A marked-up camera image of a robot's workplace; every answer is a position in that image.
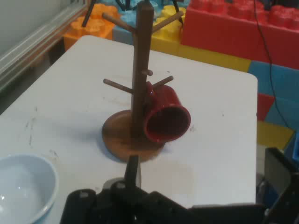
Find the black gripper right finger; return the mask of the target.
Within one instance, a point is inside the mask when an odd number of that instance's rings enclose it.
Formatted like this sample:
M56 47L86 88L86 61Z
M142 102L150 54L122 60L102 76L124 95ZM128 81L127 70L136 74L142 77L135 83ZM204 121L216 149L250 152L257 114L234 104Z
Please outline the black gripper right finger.
M135 223L137 224L188 224L192 222L191 213L157 191L145 192L138 184L141 182L139 156L135 155Z

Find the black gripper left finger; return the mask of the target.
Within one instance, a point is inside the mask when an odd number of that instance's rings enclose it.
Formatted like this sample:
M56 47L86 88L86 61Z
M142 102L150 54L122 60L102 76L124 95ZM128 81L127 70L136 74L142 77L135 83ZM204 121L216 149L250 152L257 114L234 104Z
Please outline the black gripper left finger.
M92 189L73 191L67 197L61 217L62 224L131 224L134 216L116 198L117 190L135 186L135 156L127 162L123 178L105 182L100 193Z

